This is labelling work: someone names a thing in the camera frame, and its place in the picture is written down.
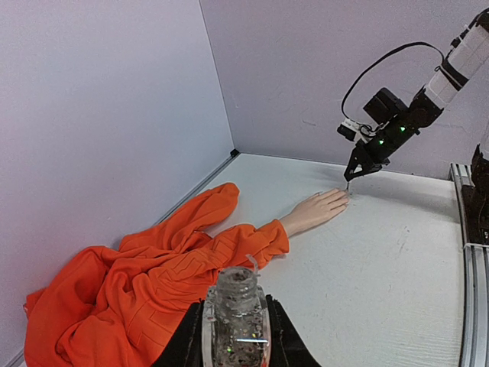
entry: mannequin finger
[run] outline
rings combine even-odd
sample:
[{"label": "mannequin finger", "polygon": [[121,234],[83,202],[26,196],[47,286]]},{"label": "mannequin finger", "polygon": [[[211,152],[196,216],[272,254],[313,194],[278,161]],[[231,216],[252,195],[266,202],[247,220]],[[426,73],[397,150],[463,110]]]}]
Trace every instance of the mannequin finger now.
[{"label": "mannequin finger", "polygon": [[335,201],[333,201],[332,203],[329,203],[329,204],[328,204],[328,208],[329,208],[329,209],[336,209],[336,208],[338,208],[338,207],[340,207],[340,206],[346,206],[346,204],[348,204],[348,202],[349,202],[349,201],[350,201],[350,199],[349,199],[349,198],[344,197],[344,198],[342,198],[342,199],[335,200]]},{"label": "mannequin finger", "polygon": [[323,193],[319,196],[319,199],[320,200],[325,199],[326,197],[330,197],[332,195],[335,195],[336,193],[339,193],[339,189],[333,189],[328,191],[327,193]]},{"label": "mannequin finger", "polygon": [[309,196],[309,197],[308,197],[306,200],[304,200],[304,201],[314,199],[315,197],[318,197],[318,196],[320,196],[320,195],[321,195],[321,193],[320,193],[320,192],[319,192],[319,193],[315,193],[314,195]]},{"label": "mannequin finger", "polygon": [[345,191],[340,191],[338,190],[336,193],[327,196],[325,198],[322,198],[321,200],[324,201],[325,203],[332,203],[333,201],[340,200],[341,198],[345,197],[347,193]]}]

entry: mannequin hand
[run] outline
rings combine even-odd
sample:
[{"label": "mannequin hand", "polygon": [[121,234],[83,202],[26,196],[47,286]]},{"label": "mannequin hand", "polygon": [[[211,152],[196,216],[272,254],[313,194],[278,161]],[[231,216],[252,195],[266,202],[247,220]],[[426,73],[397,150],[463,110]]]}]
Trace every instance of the mannequin hand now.
[{"label": "mannequin hand", "polygon": [[311,196],[280,221],[289,237],[326,223],[346,209],[349,198],[338,189]]}]

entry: white wall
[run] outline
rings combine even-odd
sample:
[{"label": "white wall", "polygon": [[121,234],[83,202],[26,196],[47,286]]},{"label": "white wall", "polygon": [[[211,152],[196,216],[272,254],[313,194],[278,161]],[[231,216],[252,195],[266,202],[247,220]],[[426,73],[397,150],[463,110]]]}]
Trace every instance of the white wall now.
[{"label": "white wall", "polygon": [[[201,0],[236,148],[346,163],[353,144],[336,133],[341,100],[376,59],[411,41],[445,52],[487,0]],[[412,49],[372,70],[351,94],[362,108],[388,86],[408,103],[439,65]],[[435,125],[392,156],[389,169],[447,178],[468,163],[489,117],[489,64]]]},{"label": "white wall", "polygon": [[0,1],[0,365],[27,294],[233,149],[198,0],[57,3]]}]

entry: orange fabric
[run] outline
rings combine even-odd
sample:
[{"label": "orange fabric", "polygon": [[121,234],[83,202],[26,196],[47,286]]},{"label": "orange fabric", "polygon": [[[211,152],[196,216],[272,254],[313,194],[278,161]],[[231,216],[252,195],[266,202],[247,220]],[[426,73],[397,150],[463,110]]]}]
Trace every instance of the orange fabric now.
[{"label": "orange fabric", "polygon": [[192,302],[229,266],[263,268],[289,251],[279,221],[240,225],[214,239],[203,231],[228,217],[239,190],[227,183],[189,201],[170,219],[126,236],[119,251],[81,251],[49,287],[27,298],[29,367],[148,367]]}]

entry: clear plastic container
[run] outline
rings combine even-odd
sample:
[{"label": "clear plastic container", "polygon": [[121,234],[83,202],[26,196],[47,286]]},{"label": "clear plastic container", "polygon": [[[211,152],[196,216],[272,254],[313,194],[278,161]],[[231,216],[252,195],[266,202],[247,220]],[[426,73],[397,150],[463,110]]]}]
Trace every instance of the clear plastic container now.
[{"label": "clear plastic container", "polygon": [[267,367],[270,352],[270,318],[257,273],[241,267],[221,271],[204,303],[204,367]]}]

